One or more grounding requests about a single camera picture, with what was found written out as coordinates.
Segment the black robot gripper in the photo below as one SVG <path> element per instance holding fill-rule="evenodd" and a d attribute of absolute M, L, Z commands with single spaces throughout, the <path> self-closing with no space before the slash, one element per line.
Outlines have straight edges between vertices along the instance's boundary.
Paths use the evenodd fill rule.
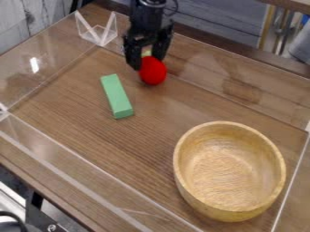
<path fill-rule="evenodd" d="M 136 70 L 141 66 L 142 45 L 152 45 L 150 55 L 163 60 L 173 38 L 173 14 L 164 13 L 167 0 L 130 0 L 129 27 L 122 36 L 126 64 Z"/>

